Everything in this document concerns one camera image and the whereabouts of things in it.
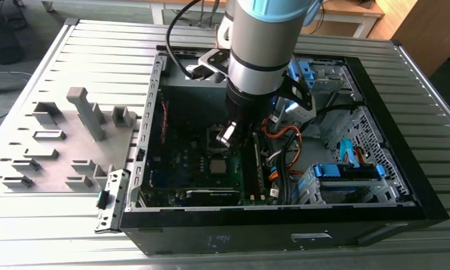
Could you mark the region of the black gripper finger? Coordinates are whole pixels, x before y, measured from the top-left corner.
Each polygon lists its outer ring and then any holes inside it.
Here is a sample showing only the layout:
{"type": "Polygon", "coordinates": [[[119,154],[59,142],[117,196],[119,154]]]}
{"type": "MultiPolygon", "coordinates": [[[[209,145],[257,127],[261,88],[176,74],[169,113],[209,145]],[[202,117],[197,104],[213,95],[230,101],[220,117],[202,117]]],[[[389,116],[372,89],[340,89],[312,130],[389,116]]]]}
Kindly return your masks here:
{"type": "Polygon", "coordinates": [[[237,123],[234,121],[230,121],[229,124],[218,132],[216,140],[224,147],[234,147],[237,144],[236,138],[237,134],[238,134],[237,123]]]}

